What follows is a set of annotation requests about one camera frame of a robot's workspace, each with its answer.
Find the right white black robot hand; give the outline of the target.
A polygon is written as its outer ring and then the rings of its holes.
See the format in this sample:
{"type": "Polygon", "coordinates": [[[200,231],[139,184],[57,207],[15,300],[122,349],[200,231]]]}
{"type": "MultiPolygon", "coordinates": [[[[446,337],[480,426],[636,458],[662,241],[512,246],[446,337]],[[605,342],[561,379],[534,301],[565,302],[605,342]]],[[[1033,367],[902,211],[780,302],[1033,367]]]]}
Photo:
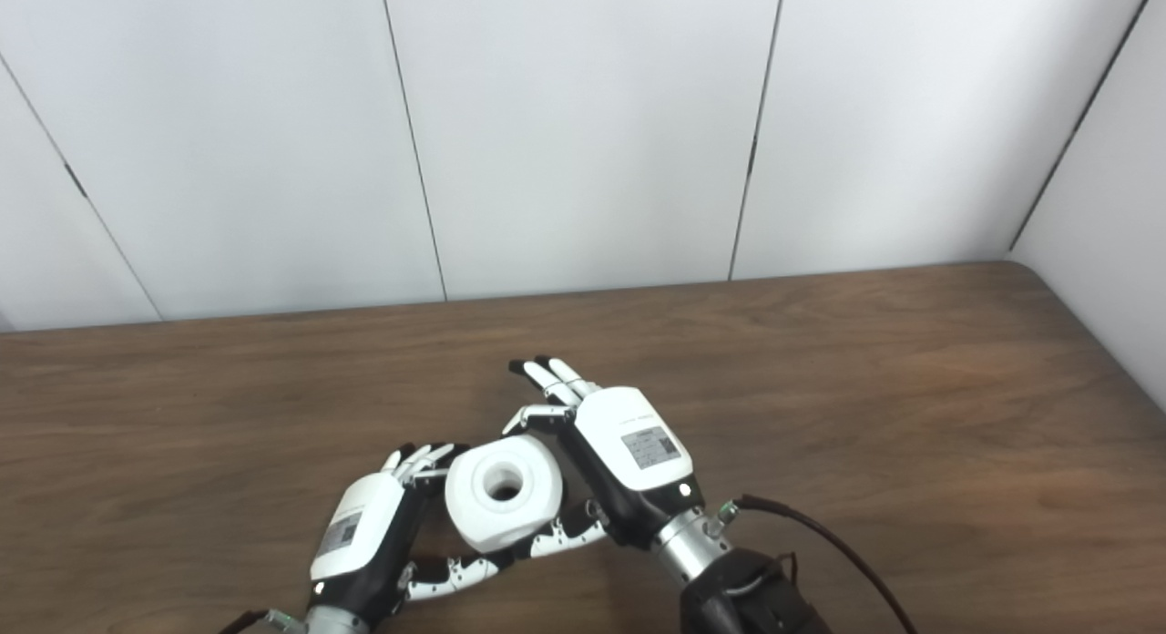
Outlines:
{"type": "Polygon", "coordinates": [[[705,507],[691,455],[642,390],[592,383],[552,355],[515,359],[508,369],[543,402],[521,407],[503,435],[549,435],[591,489],[616,544],[649,550],[675,517],[705,507]]]}

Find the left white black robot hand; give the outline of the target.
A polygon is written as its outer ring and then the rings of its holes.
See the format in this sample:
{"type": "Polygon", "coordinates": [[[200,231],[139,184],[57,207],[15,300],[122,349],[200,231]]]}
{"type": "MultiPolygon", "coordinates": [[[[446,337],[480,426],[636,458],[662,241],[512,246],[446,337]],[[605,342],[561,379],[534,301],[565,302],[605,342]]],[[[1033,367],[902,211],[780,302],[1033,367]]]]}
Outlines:
{"type": "Polygon", "coordinates": [[[308,633],[372,633],[408,603],[471,589],[517,563],[510,551],[413,554],[450,466],[468,450],[454,443],[403,444],[382,469],[345,489],[310,565],[308,633]]]}

